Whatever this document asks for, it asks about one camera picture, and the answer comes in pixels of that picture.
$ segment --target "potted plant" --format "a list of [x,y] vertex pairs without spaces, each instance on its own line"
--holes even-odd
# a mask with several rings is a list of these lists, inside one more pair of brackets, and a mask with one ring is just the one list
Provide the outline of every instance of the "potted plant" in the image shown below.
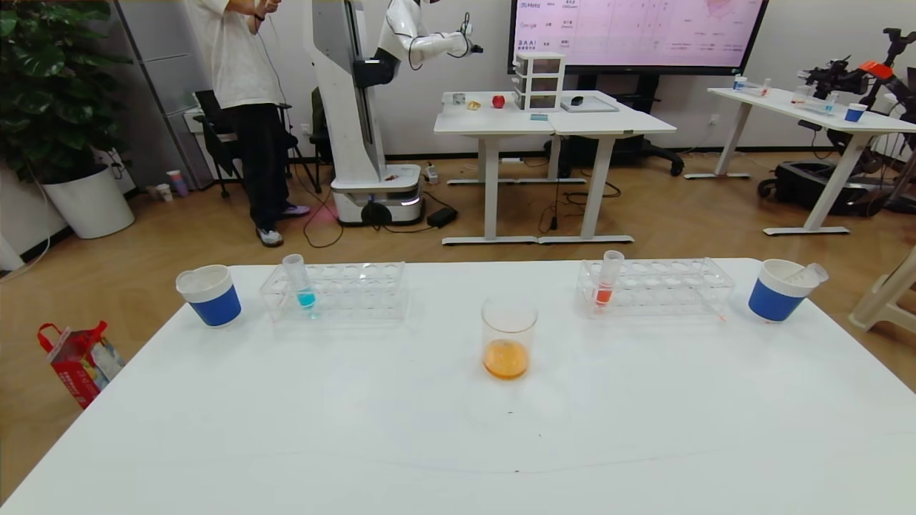
[[22,181],[38,181],[79,237],[112,234],[134,222],[112,172],[93,149],[126,149],[104,68],[130,59],[93,50],[105,35],[105,1],[0,2],[0,153]]

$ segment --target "white t-shirt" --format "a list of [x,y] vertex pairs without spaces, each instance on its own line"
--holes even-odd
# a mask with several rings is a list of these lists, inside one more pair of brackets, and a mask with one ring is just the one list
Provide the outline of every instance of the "white t-shirt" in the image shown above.
[[274,72],[245,16],[226,11],[229,0],[185,0],[188,17],[210,69],[220,106],[280,104]]

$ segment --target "white plant pot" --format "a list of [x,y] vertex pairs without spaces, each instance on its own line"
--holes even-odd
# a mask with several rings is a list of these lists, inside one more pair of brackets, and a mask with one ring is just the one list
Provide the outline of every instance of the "white plant pot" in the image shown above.
[[107,168],[76,181],[42,187],[80,238],[108,236],[134,222],[130,206]]

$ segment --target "white and blue cup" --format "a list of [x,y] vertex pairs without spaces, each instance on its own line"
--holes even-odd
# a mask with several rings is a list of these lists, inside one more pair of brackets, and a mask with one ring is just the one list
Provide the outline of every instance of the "white and blue cup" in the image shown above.
[[823,281],[800,274],[805,267],[785,259],[767,259],[750,294],[750,311],[771,322],[783,322]]
[[242,312],[229,268],[223,265],[181,272],[175,279],[175,289],[211,327],[226,325]]
[[846,121],[858,122],[862,119],[862,114],[868,109],[865,104],[850,104],[846,109]]

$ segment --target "screen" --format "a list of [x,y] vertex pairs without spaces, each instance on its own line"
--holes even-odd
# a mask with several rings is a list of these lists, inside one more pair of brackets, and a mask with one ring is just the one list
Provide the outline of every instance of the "screen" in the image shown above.
[[739,68],[765,0],[517,0],[515,51],[567,66]]

